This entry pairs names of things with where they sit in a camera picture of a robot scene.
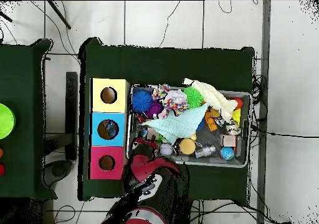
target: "blue ball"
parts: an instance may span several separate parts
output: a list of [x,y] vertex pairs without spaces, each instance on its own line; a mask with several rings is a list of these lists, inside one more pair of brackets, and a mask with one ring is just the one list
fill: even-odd
[[198,124],[196,131],[201,130],[204,127],[204,122],[205,122],[205,118],[203,117],[201,123]]
[[151,94],[145,90],[139,90],[132,97],[133,111],[143,113],[150,109],[153,98]]
[[230,147],[223,147],[221,149],[221,157],[224,159],[224,160],[231,160],[234,158],[234,150]]

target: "green bowl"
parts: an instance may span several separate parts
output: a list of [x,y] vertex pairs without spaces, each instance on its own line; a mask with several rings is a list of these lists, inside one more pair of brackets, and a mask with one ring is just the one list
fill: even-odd
[[0,140],[6,138],[13,130],[16,118],[10,108],[0,104]]

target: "light blue cloth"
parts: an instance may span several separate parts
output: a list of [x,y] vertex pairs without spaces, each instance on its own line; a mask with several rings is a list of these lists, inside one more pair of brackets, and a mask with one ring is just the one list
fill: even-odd
[[170,111],[166,119],[149,120],[142,125],[154,128],[169,143],[174,144],[178,138],[190,138],[196,132],[207,108],[208,104],[205,103],[201,107],[182,111],[178,117],[175,117],[174,112]]

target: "spray can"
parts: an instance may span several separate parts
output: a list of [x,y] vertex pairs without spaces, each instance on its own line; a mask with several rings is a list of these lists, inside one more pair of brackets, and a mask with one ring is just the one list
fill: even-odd
[[215,146],[205,146],[201,149],[195,151],[196,159],[201,158],[203,156],[207,157],[212,155],[216,151]]

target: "stacked cube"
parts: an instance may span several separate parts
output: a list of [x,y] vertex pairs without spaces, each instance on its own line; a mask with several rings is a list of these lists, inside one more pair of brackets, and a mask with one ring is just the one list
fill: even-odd
[[91,79],[89,179],[121,179],[129,88],[124,79]]

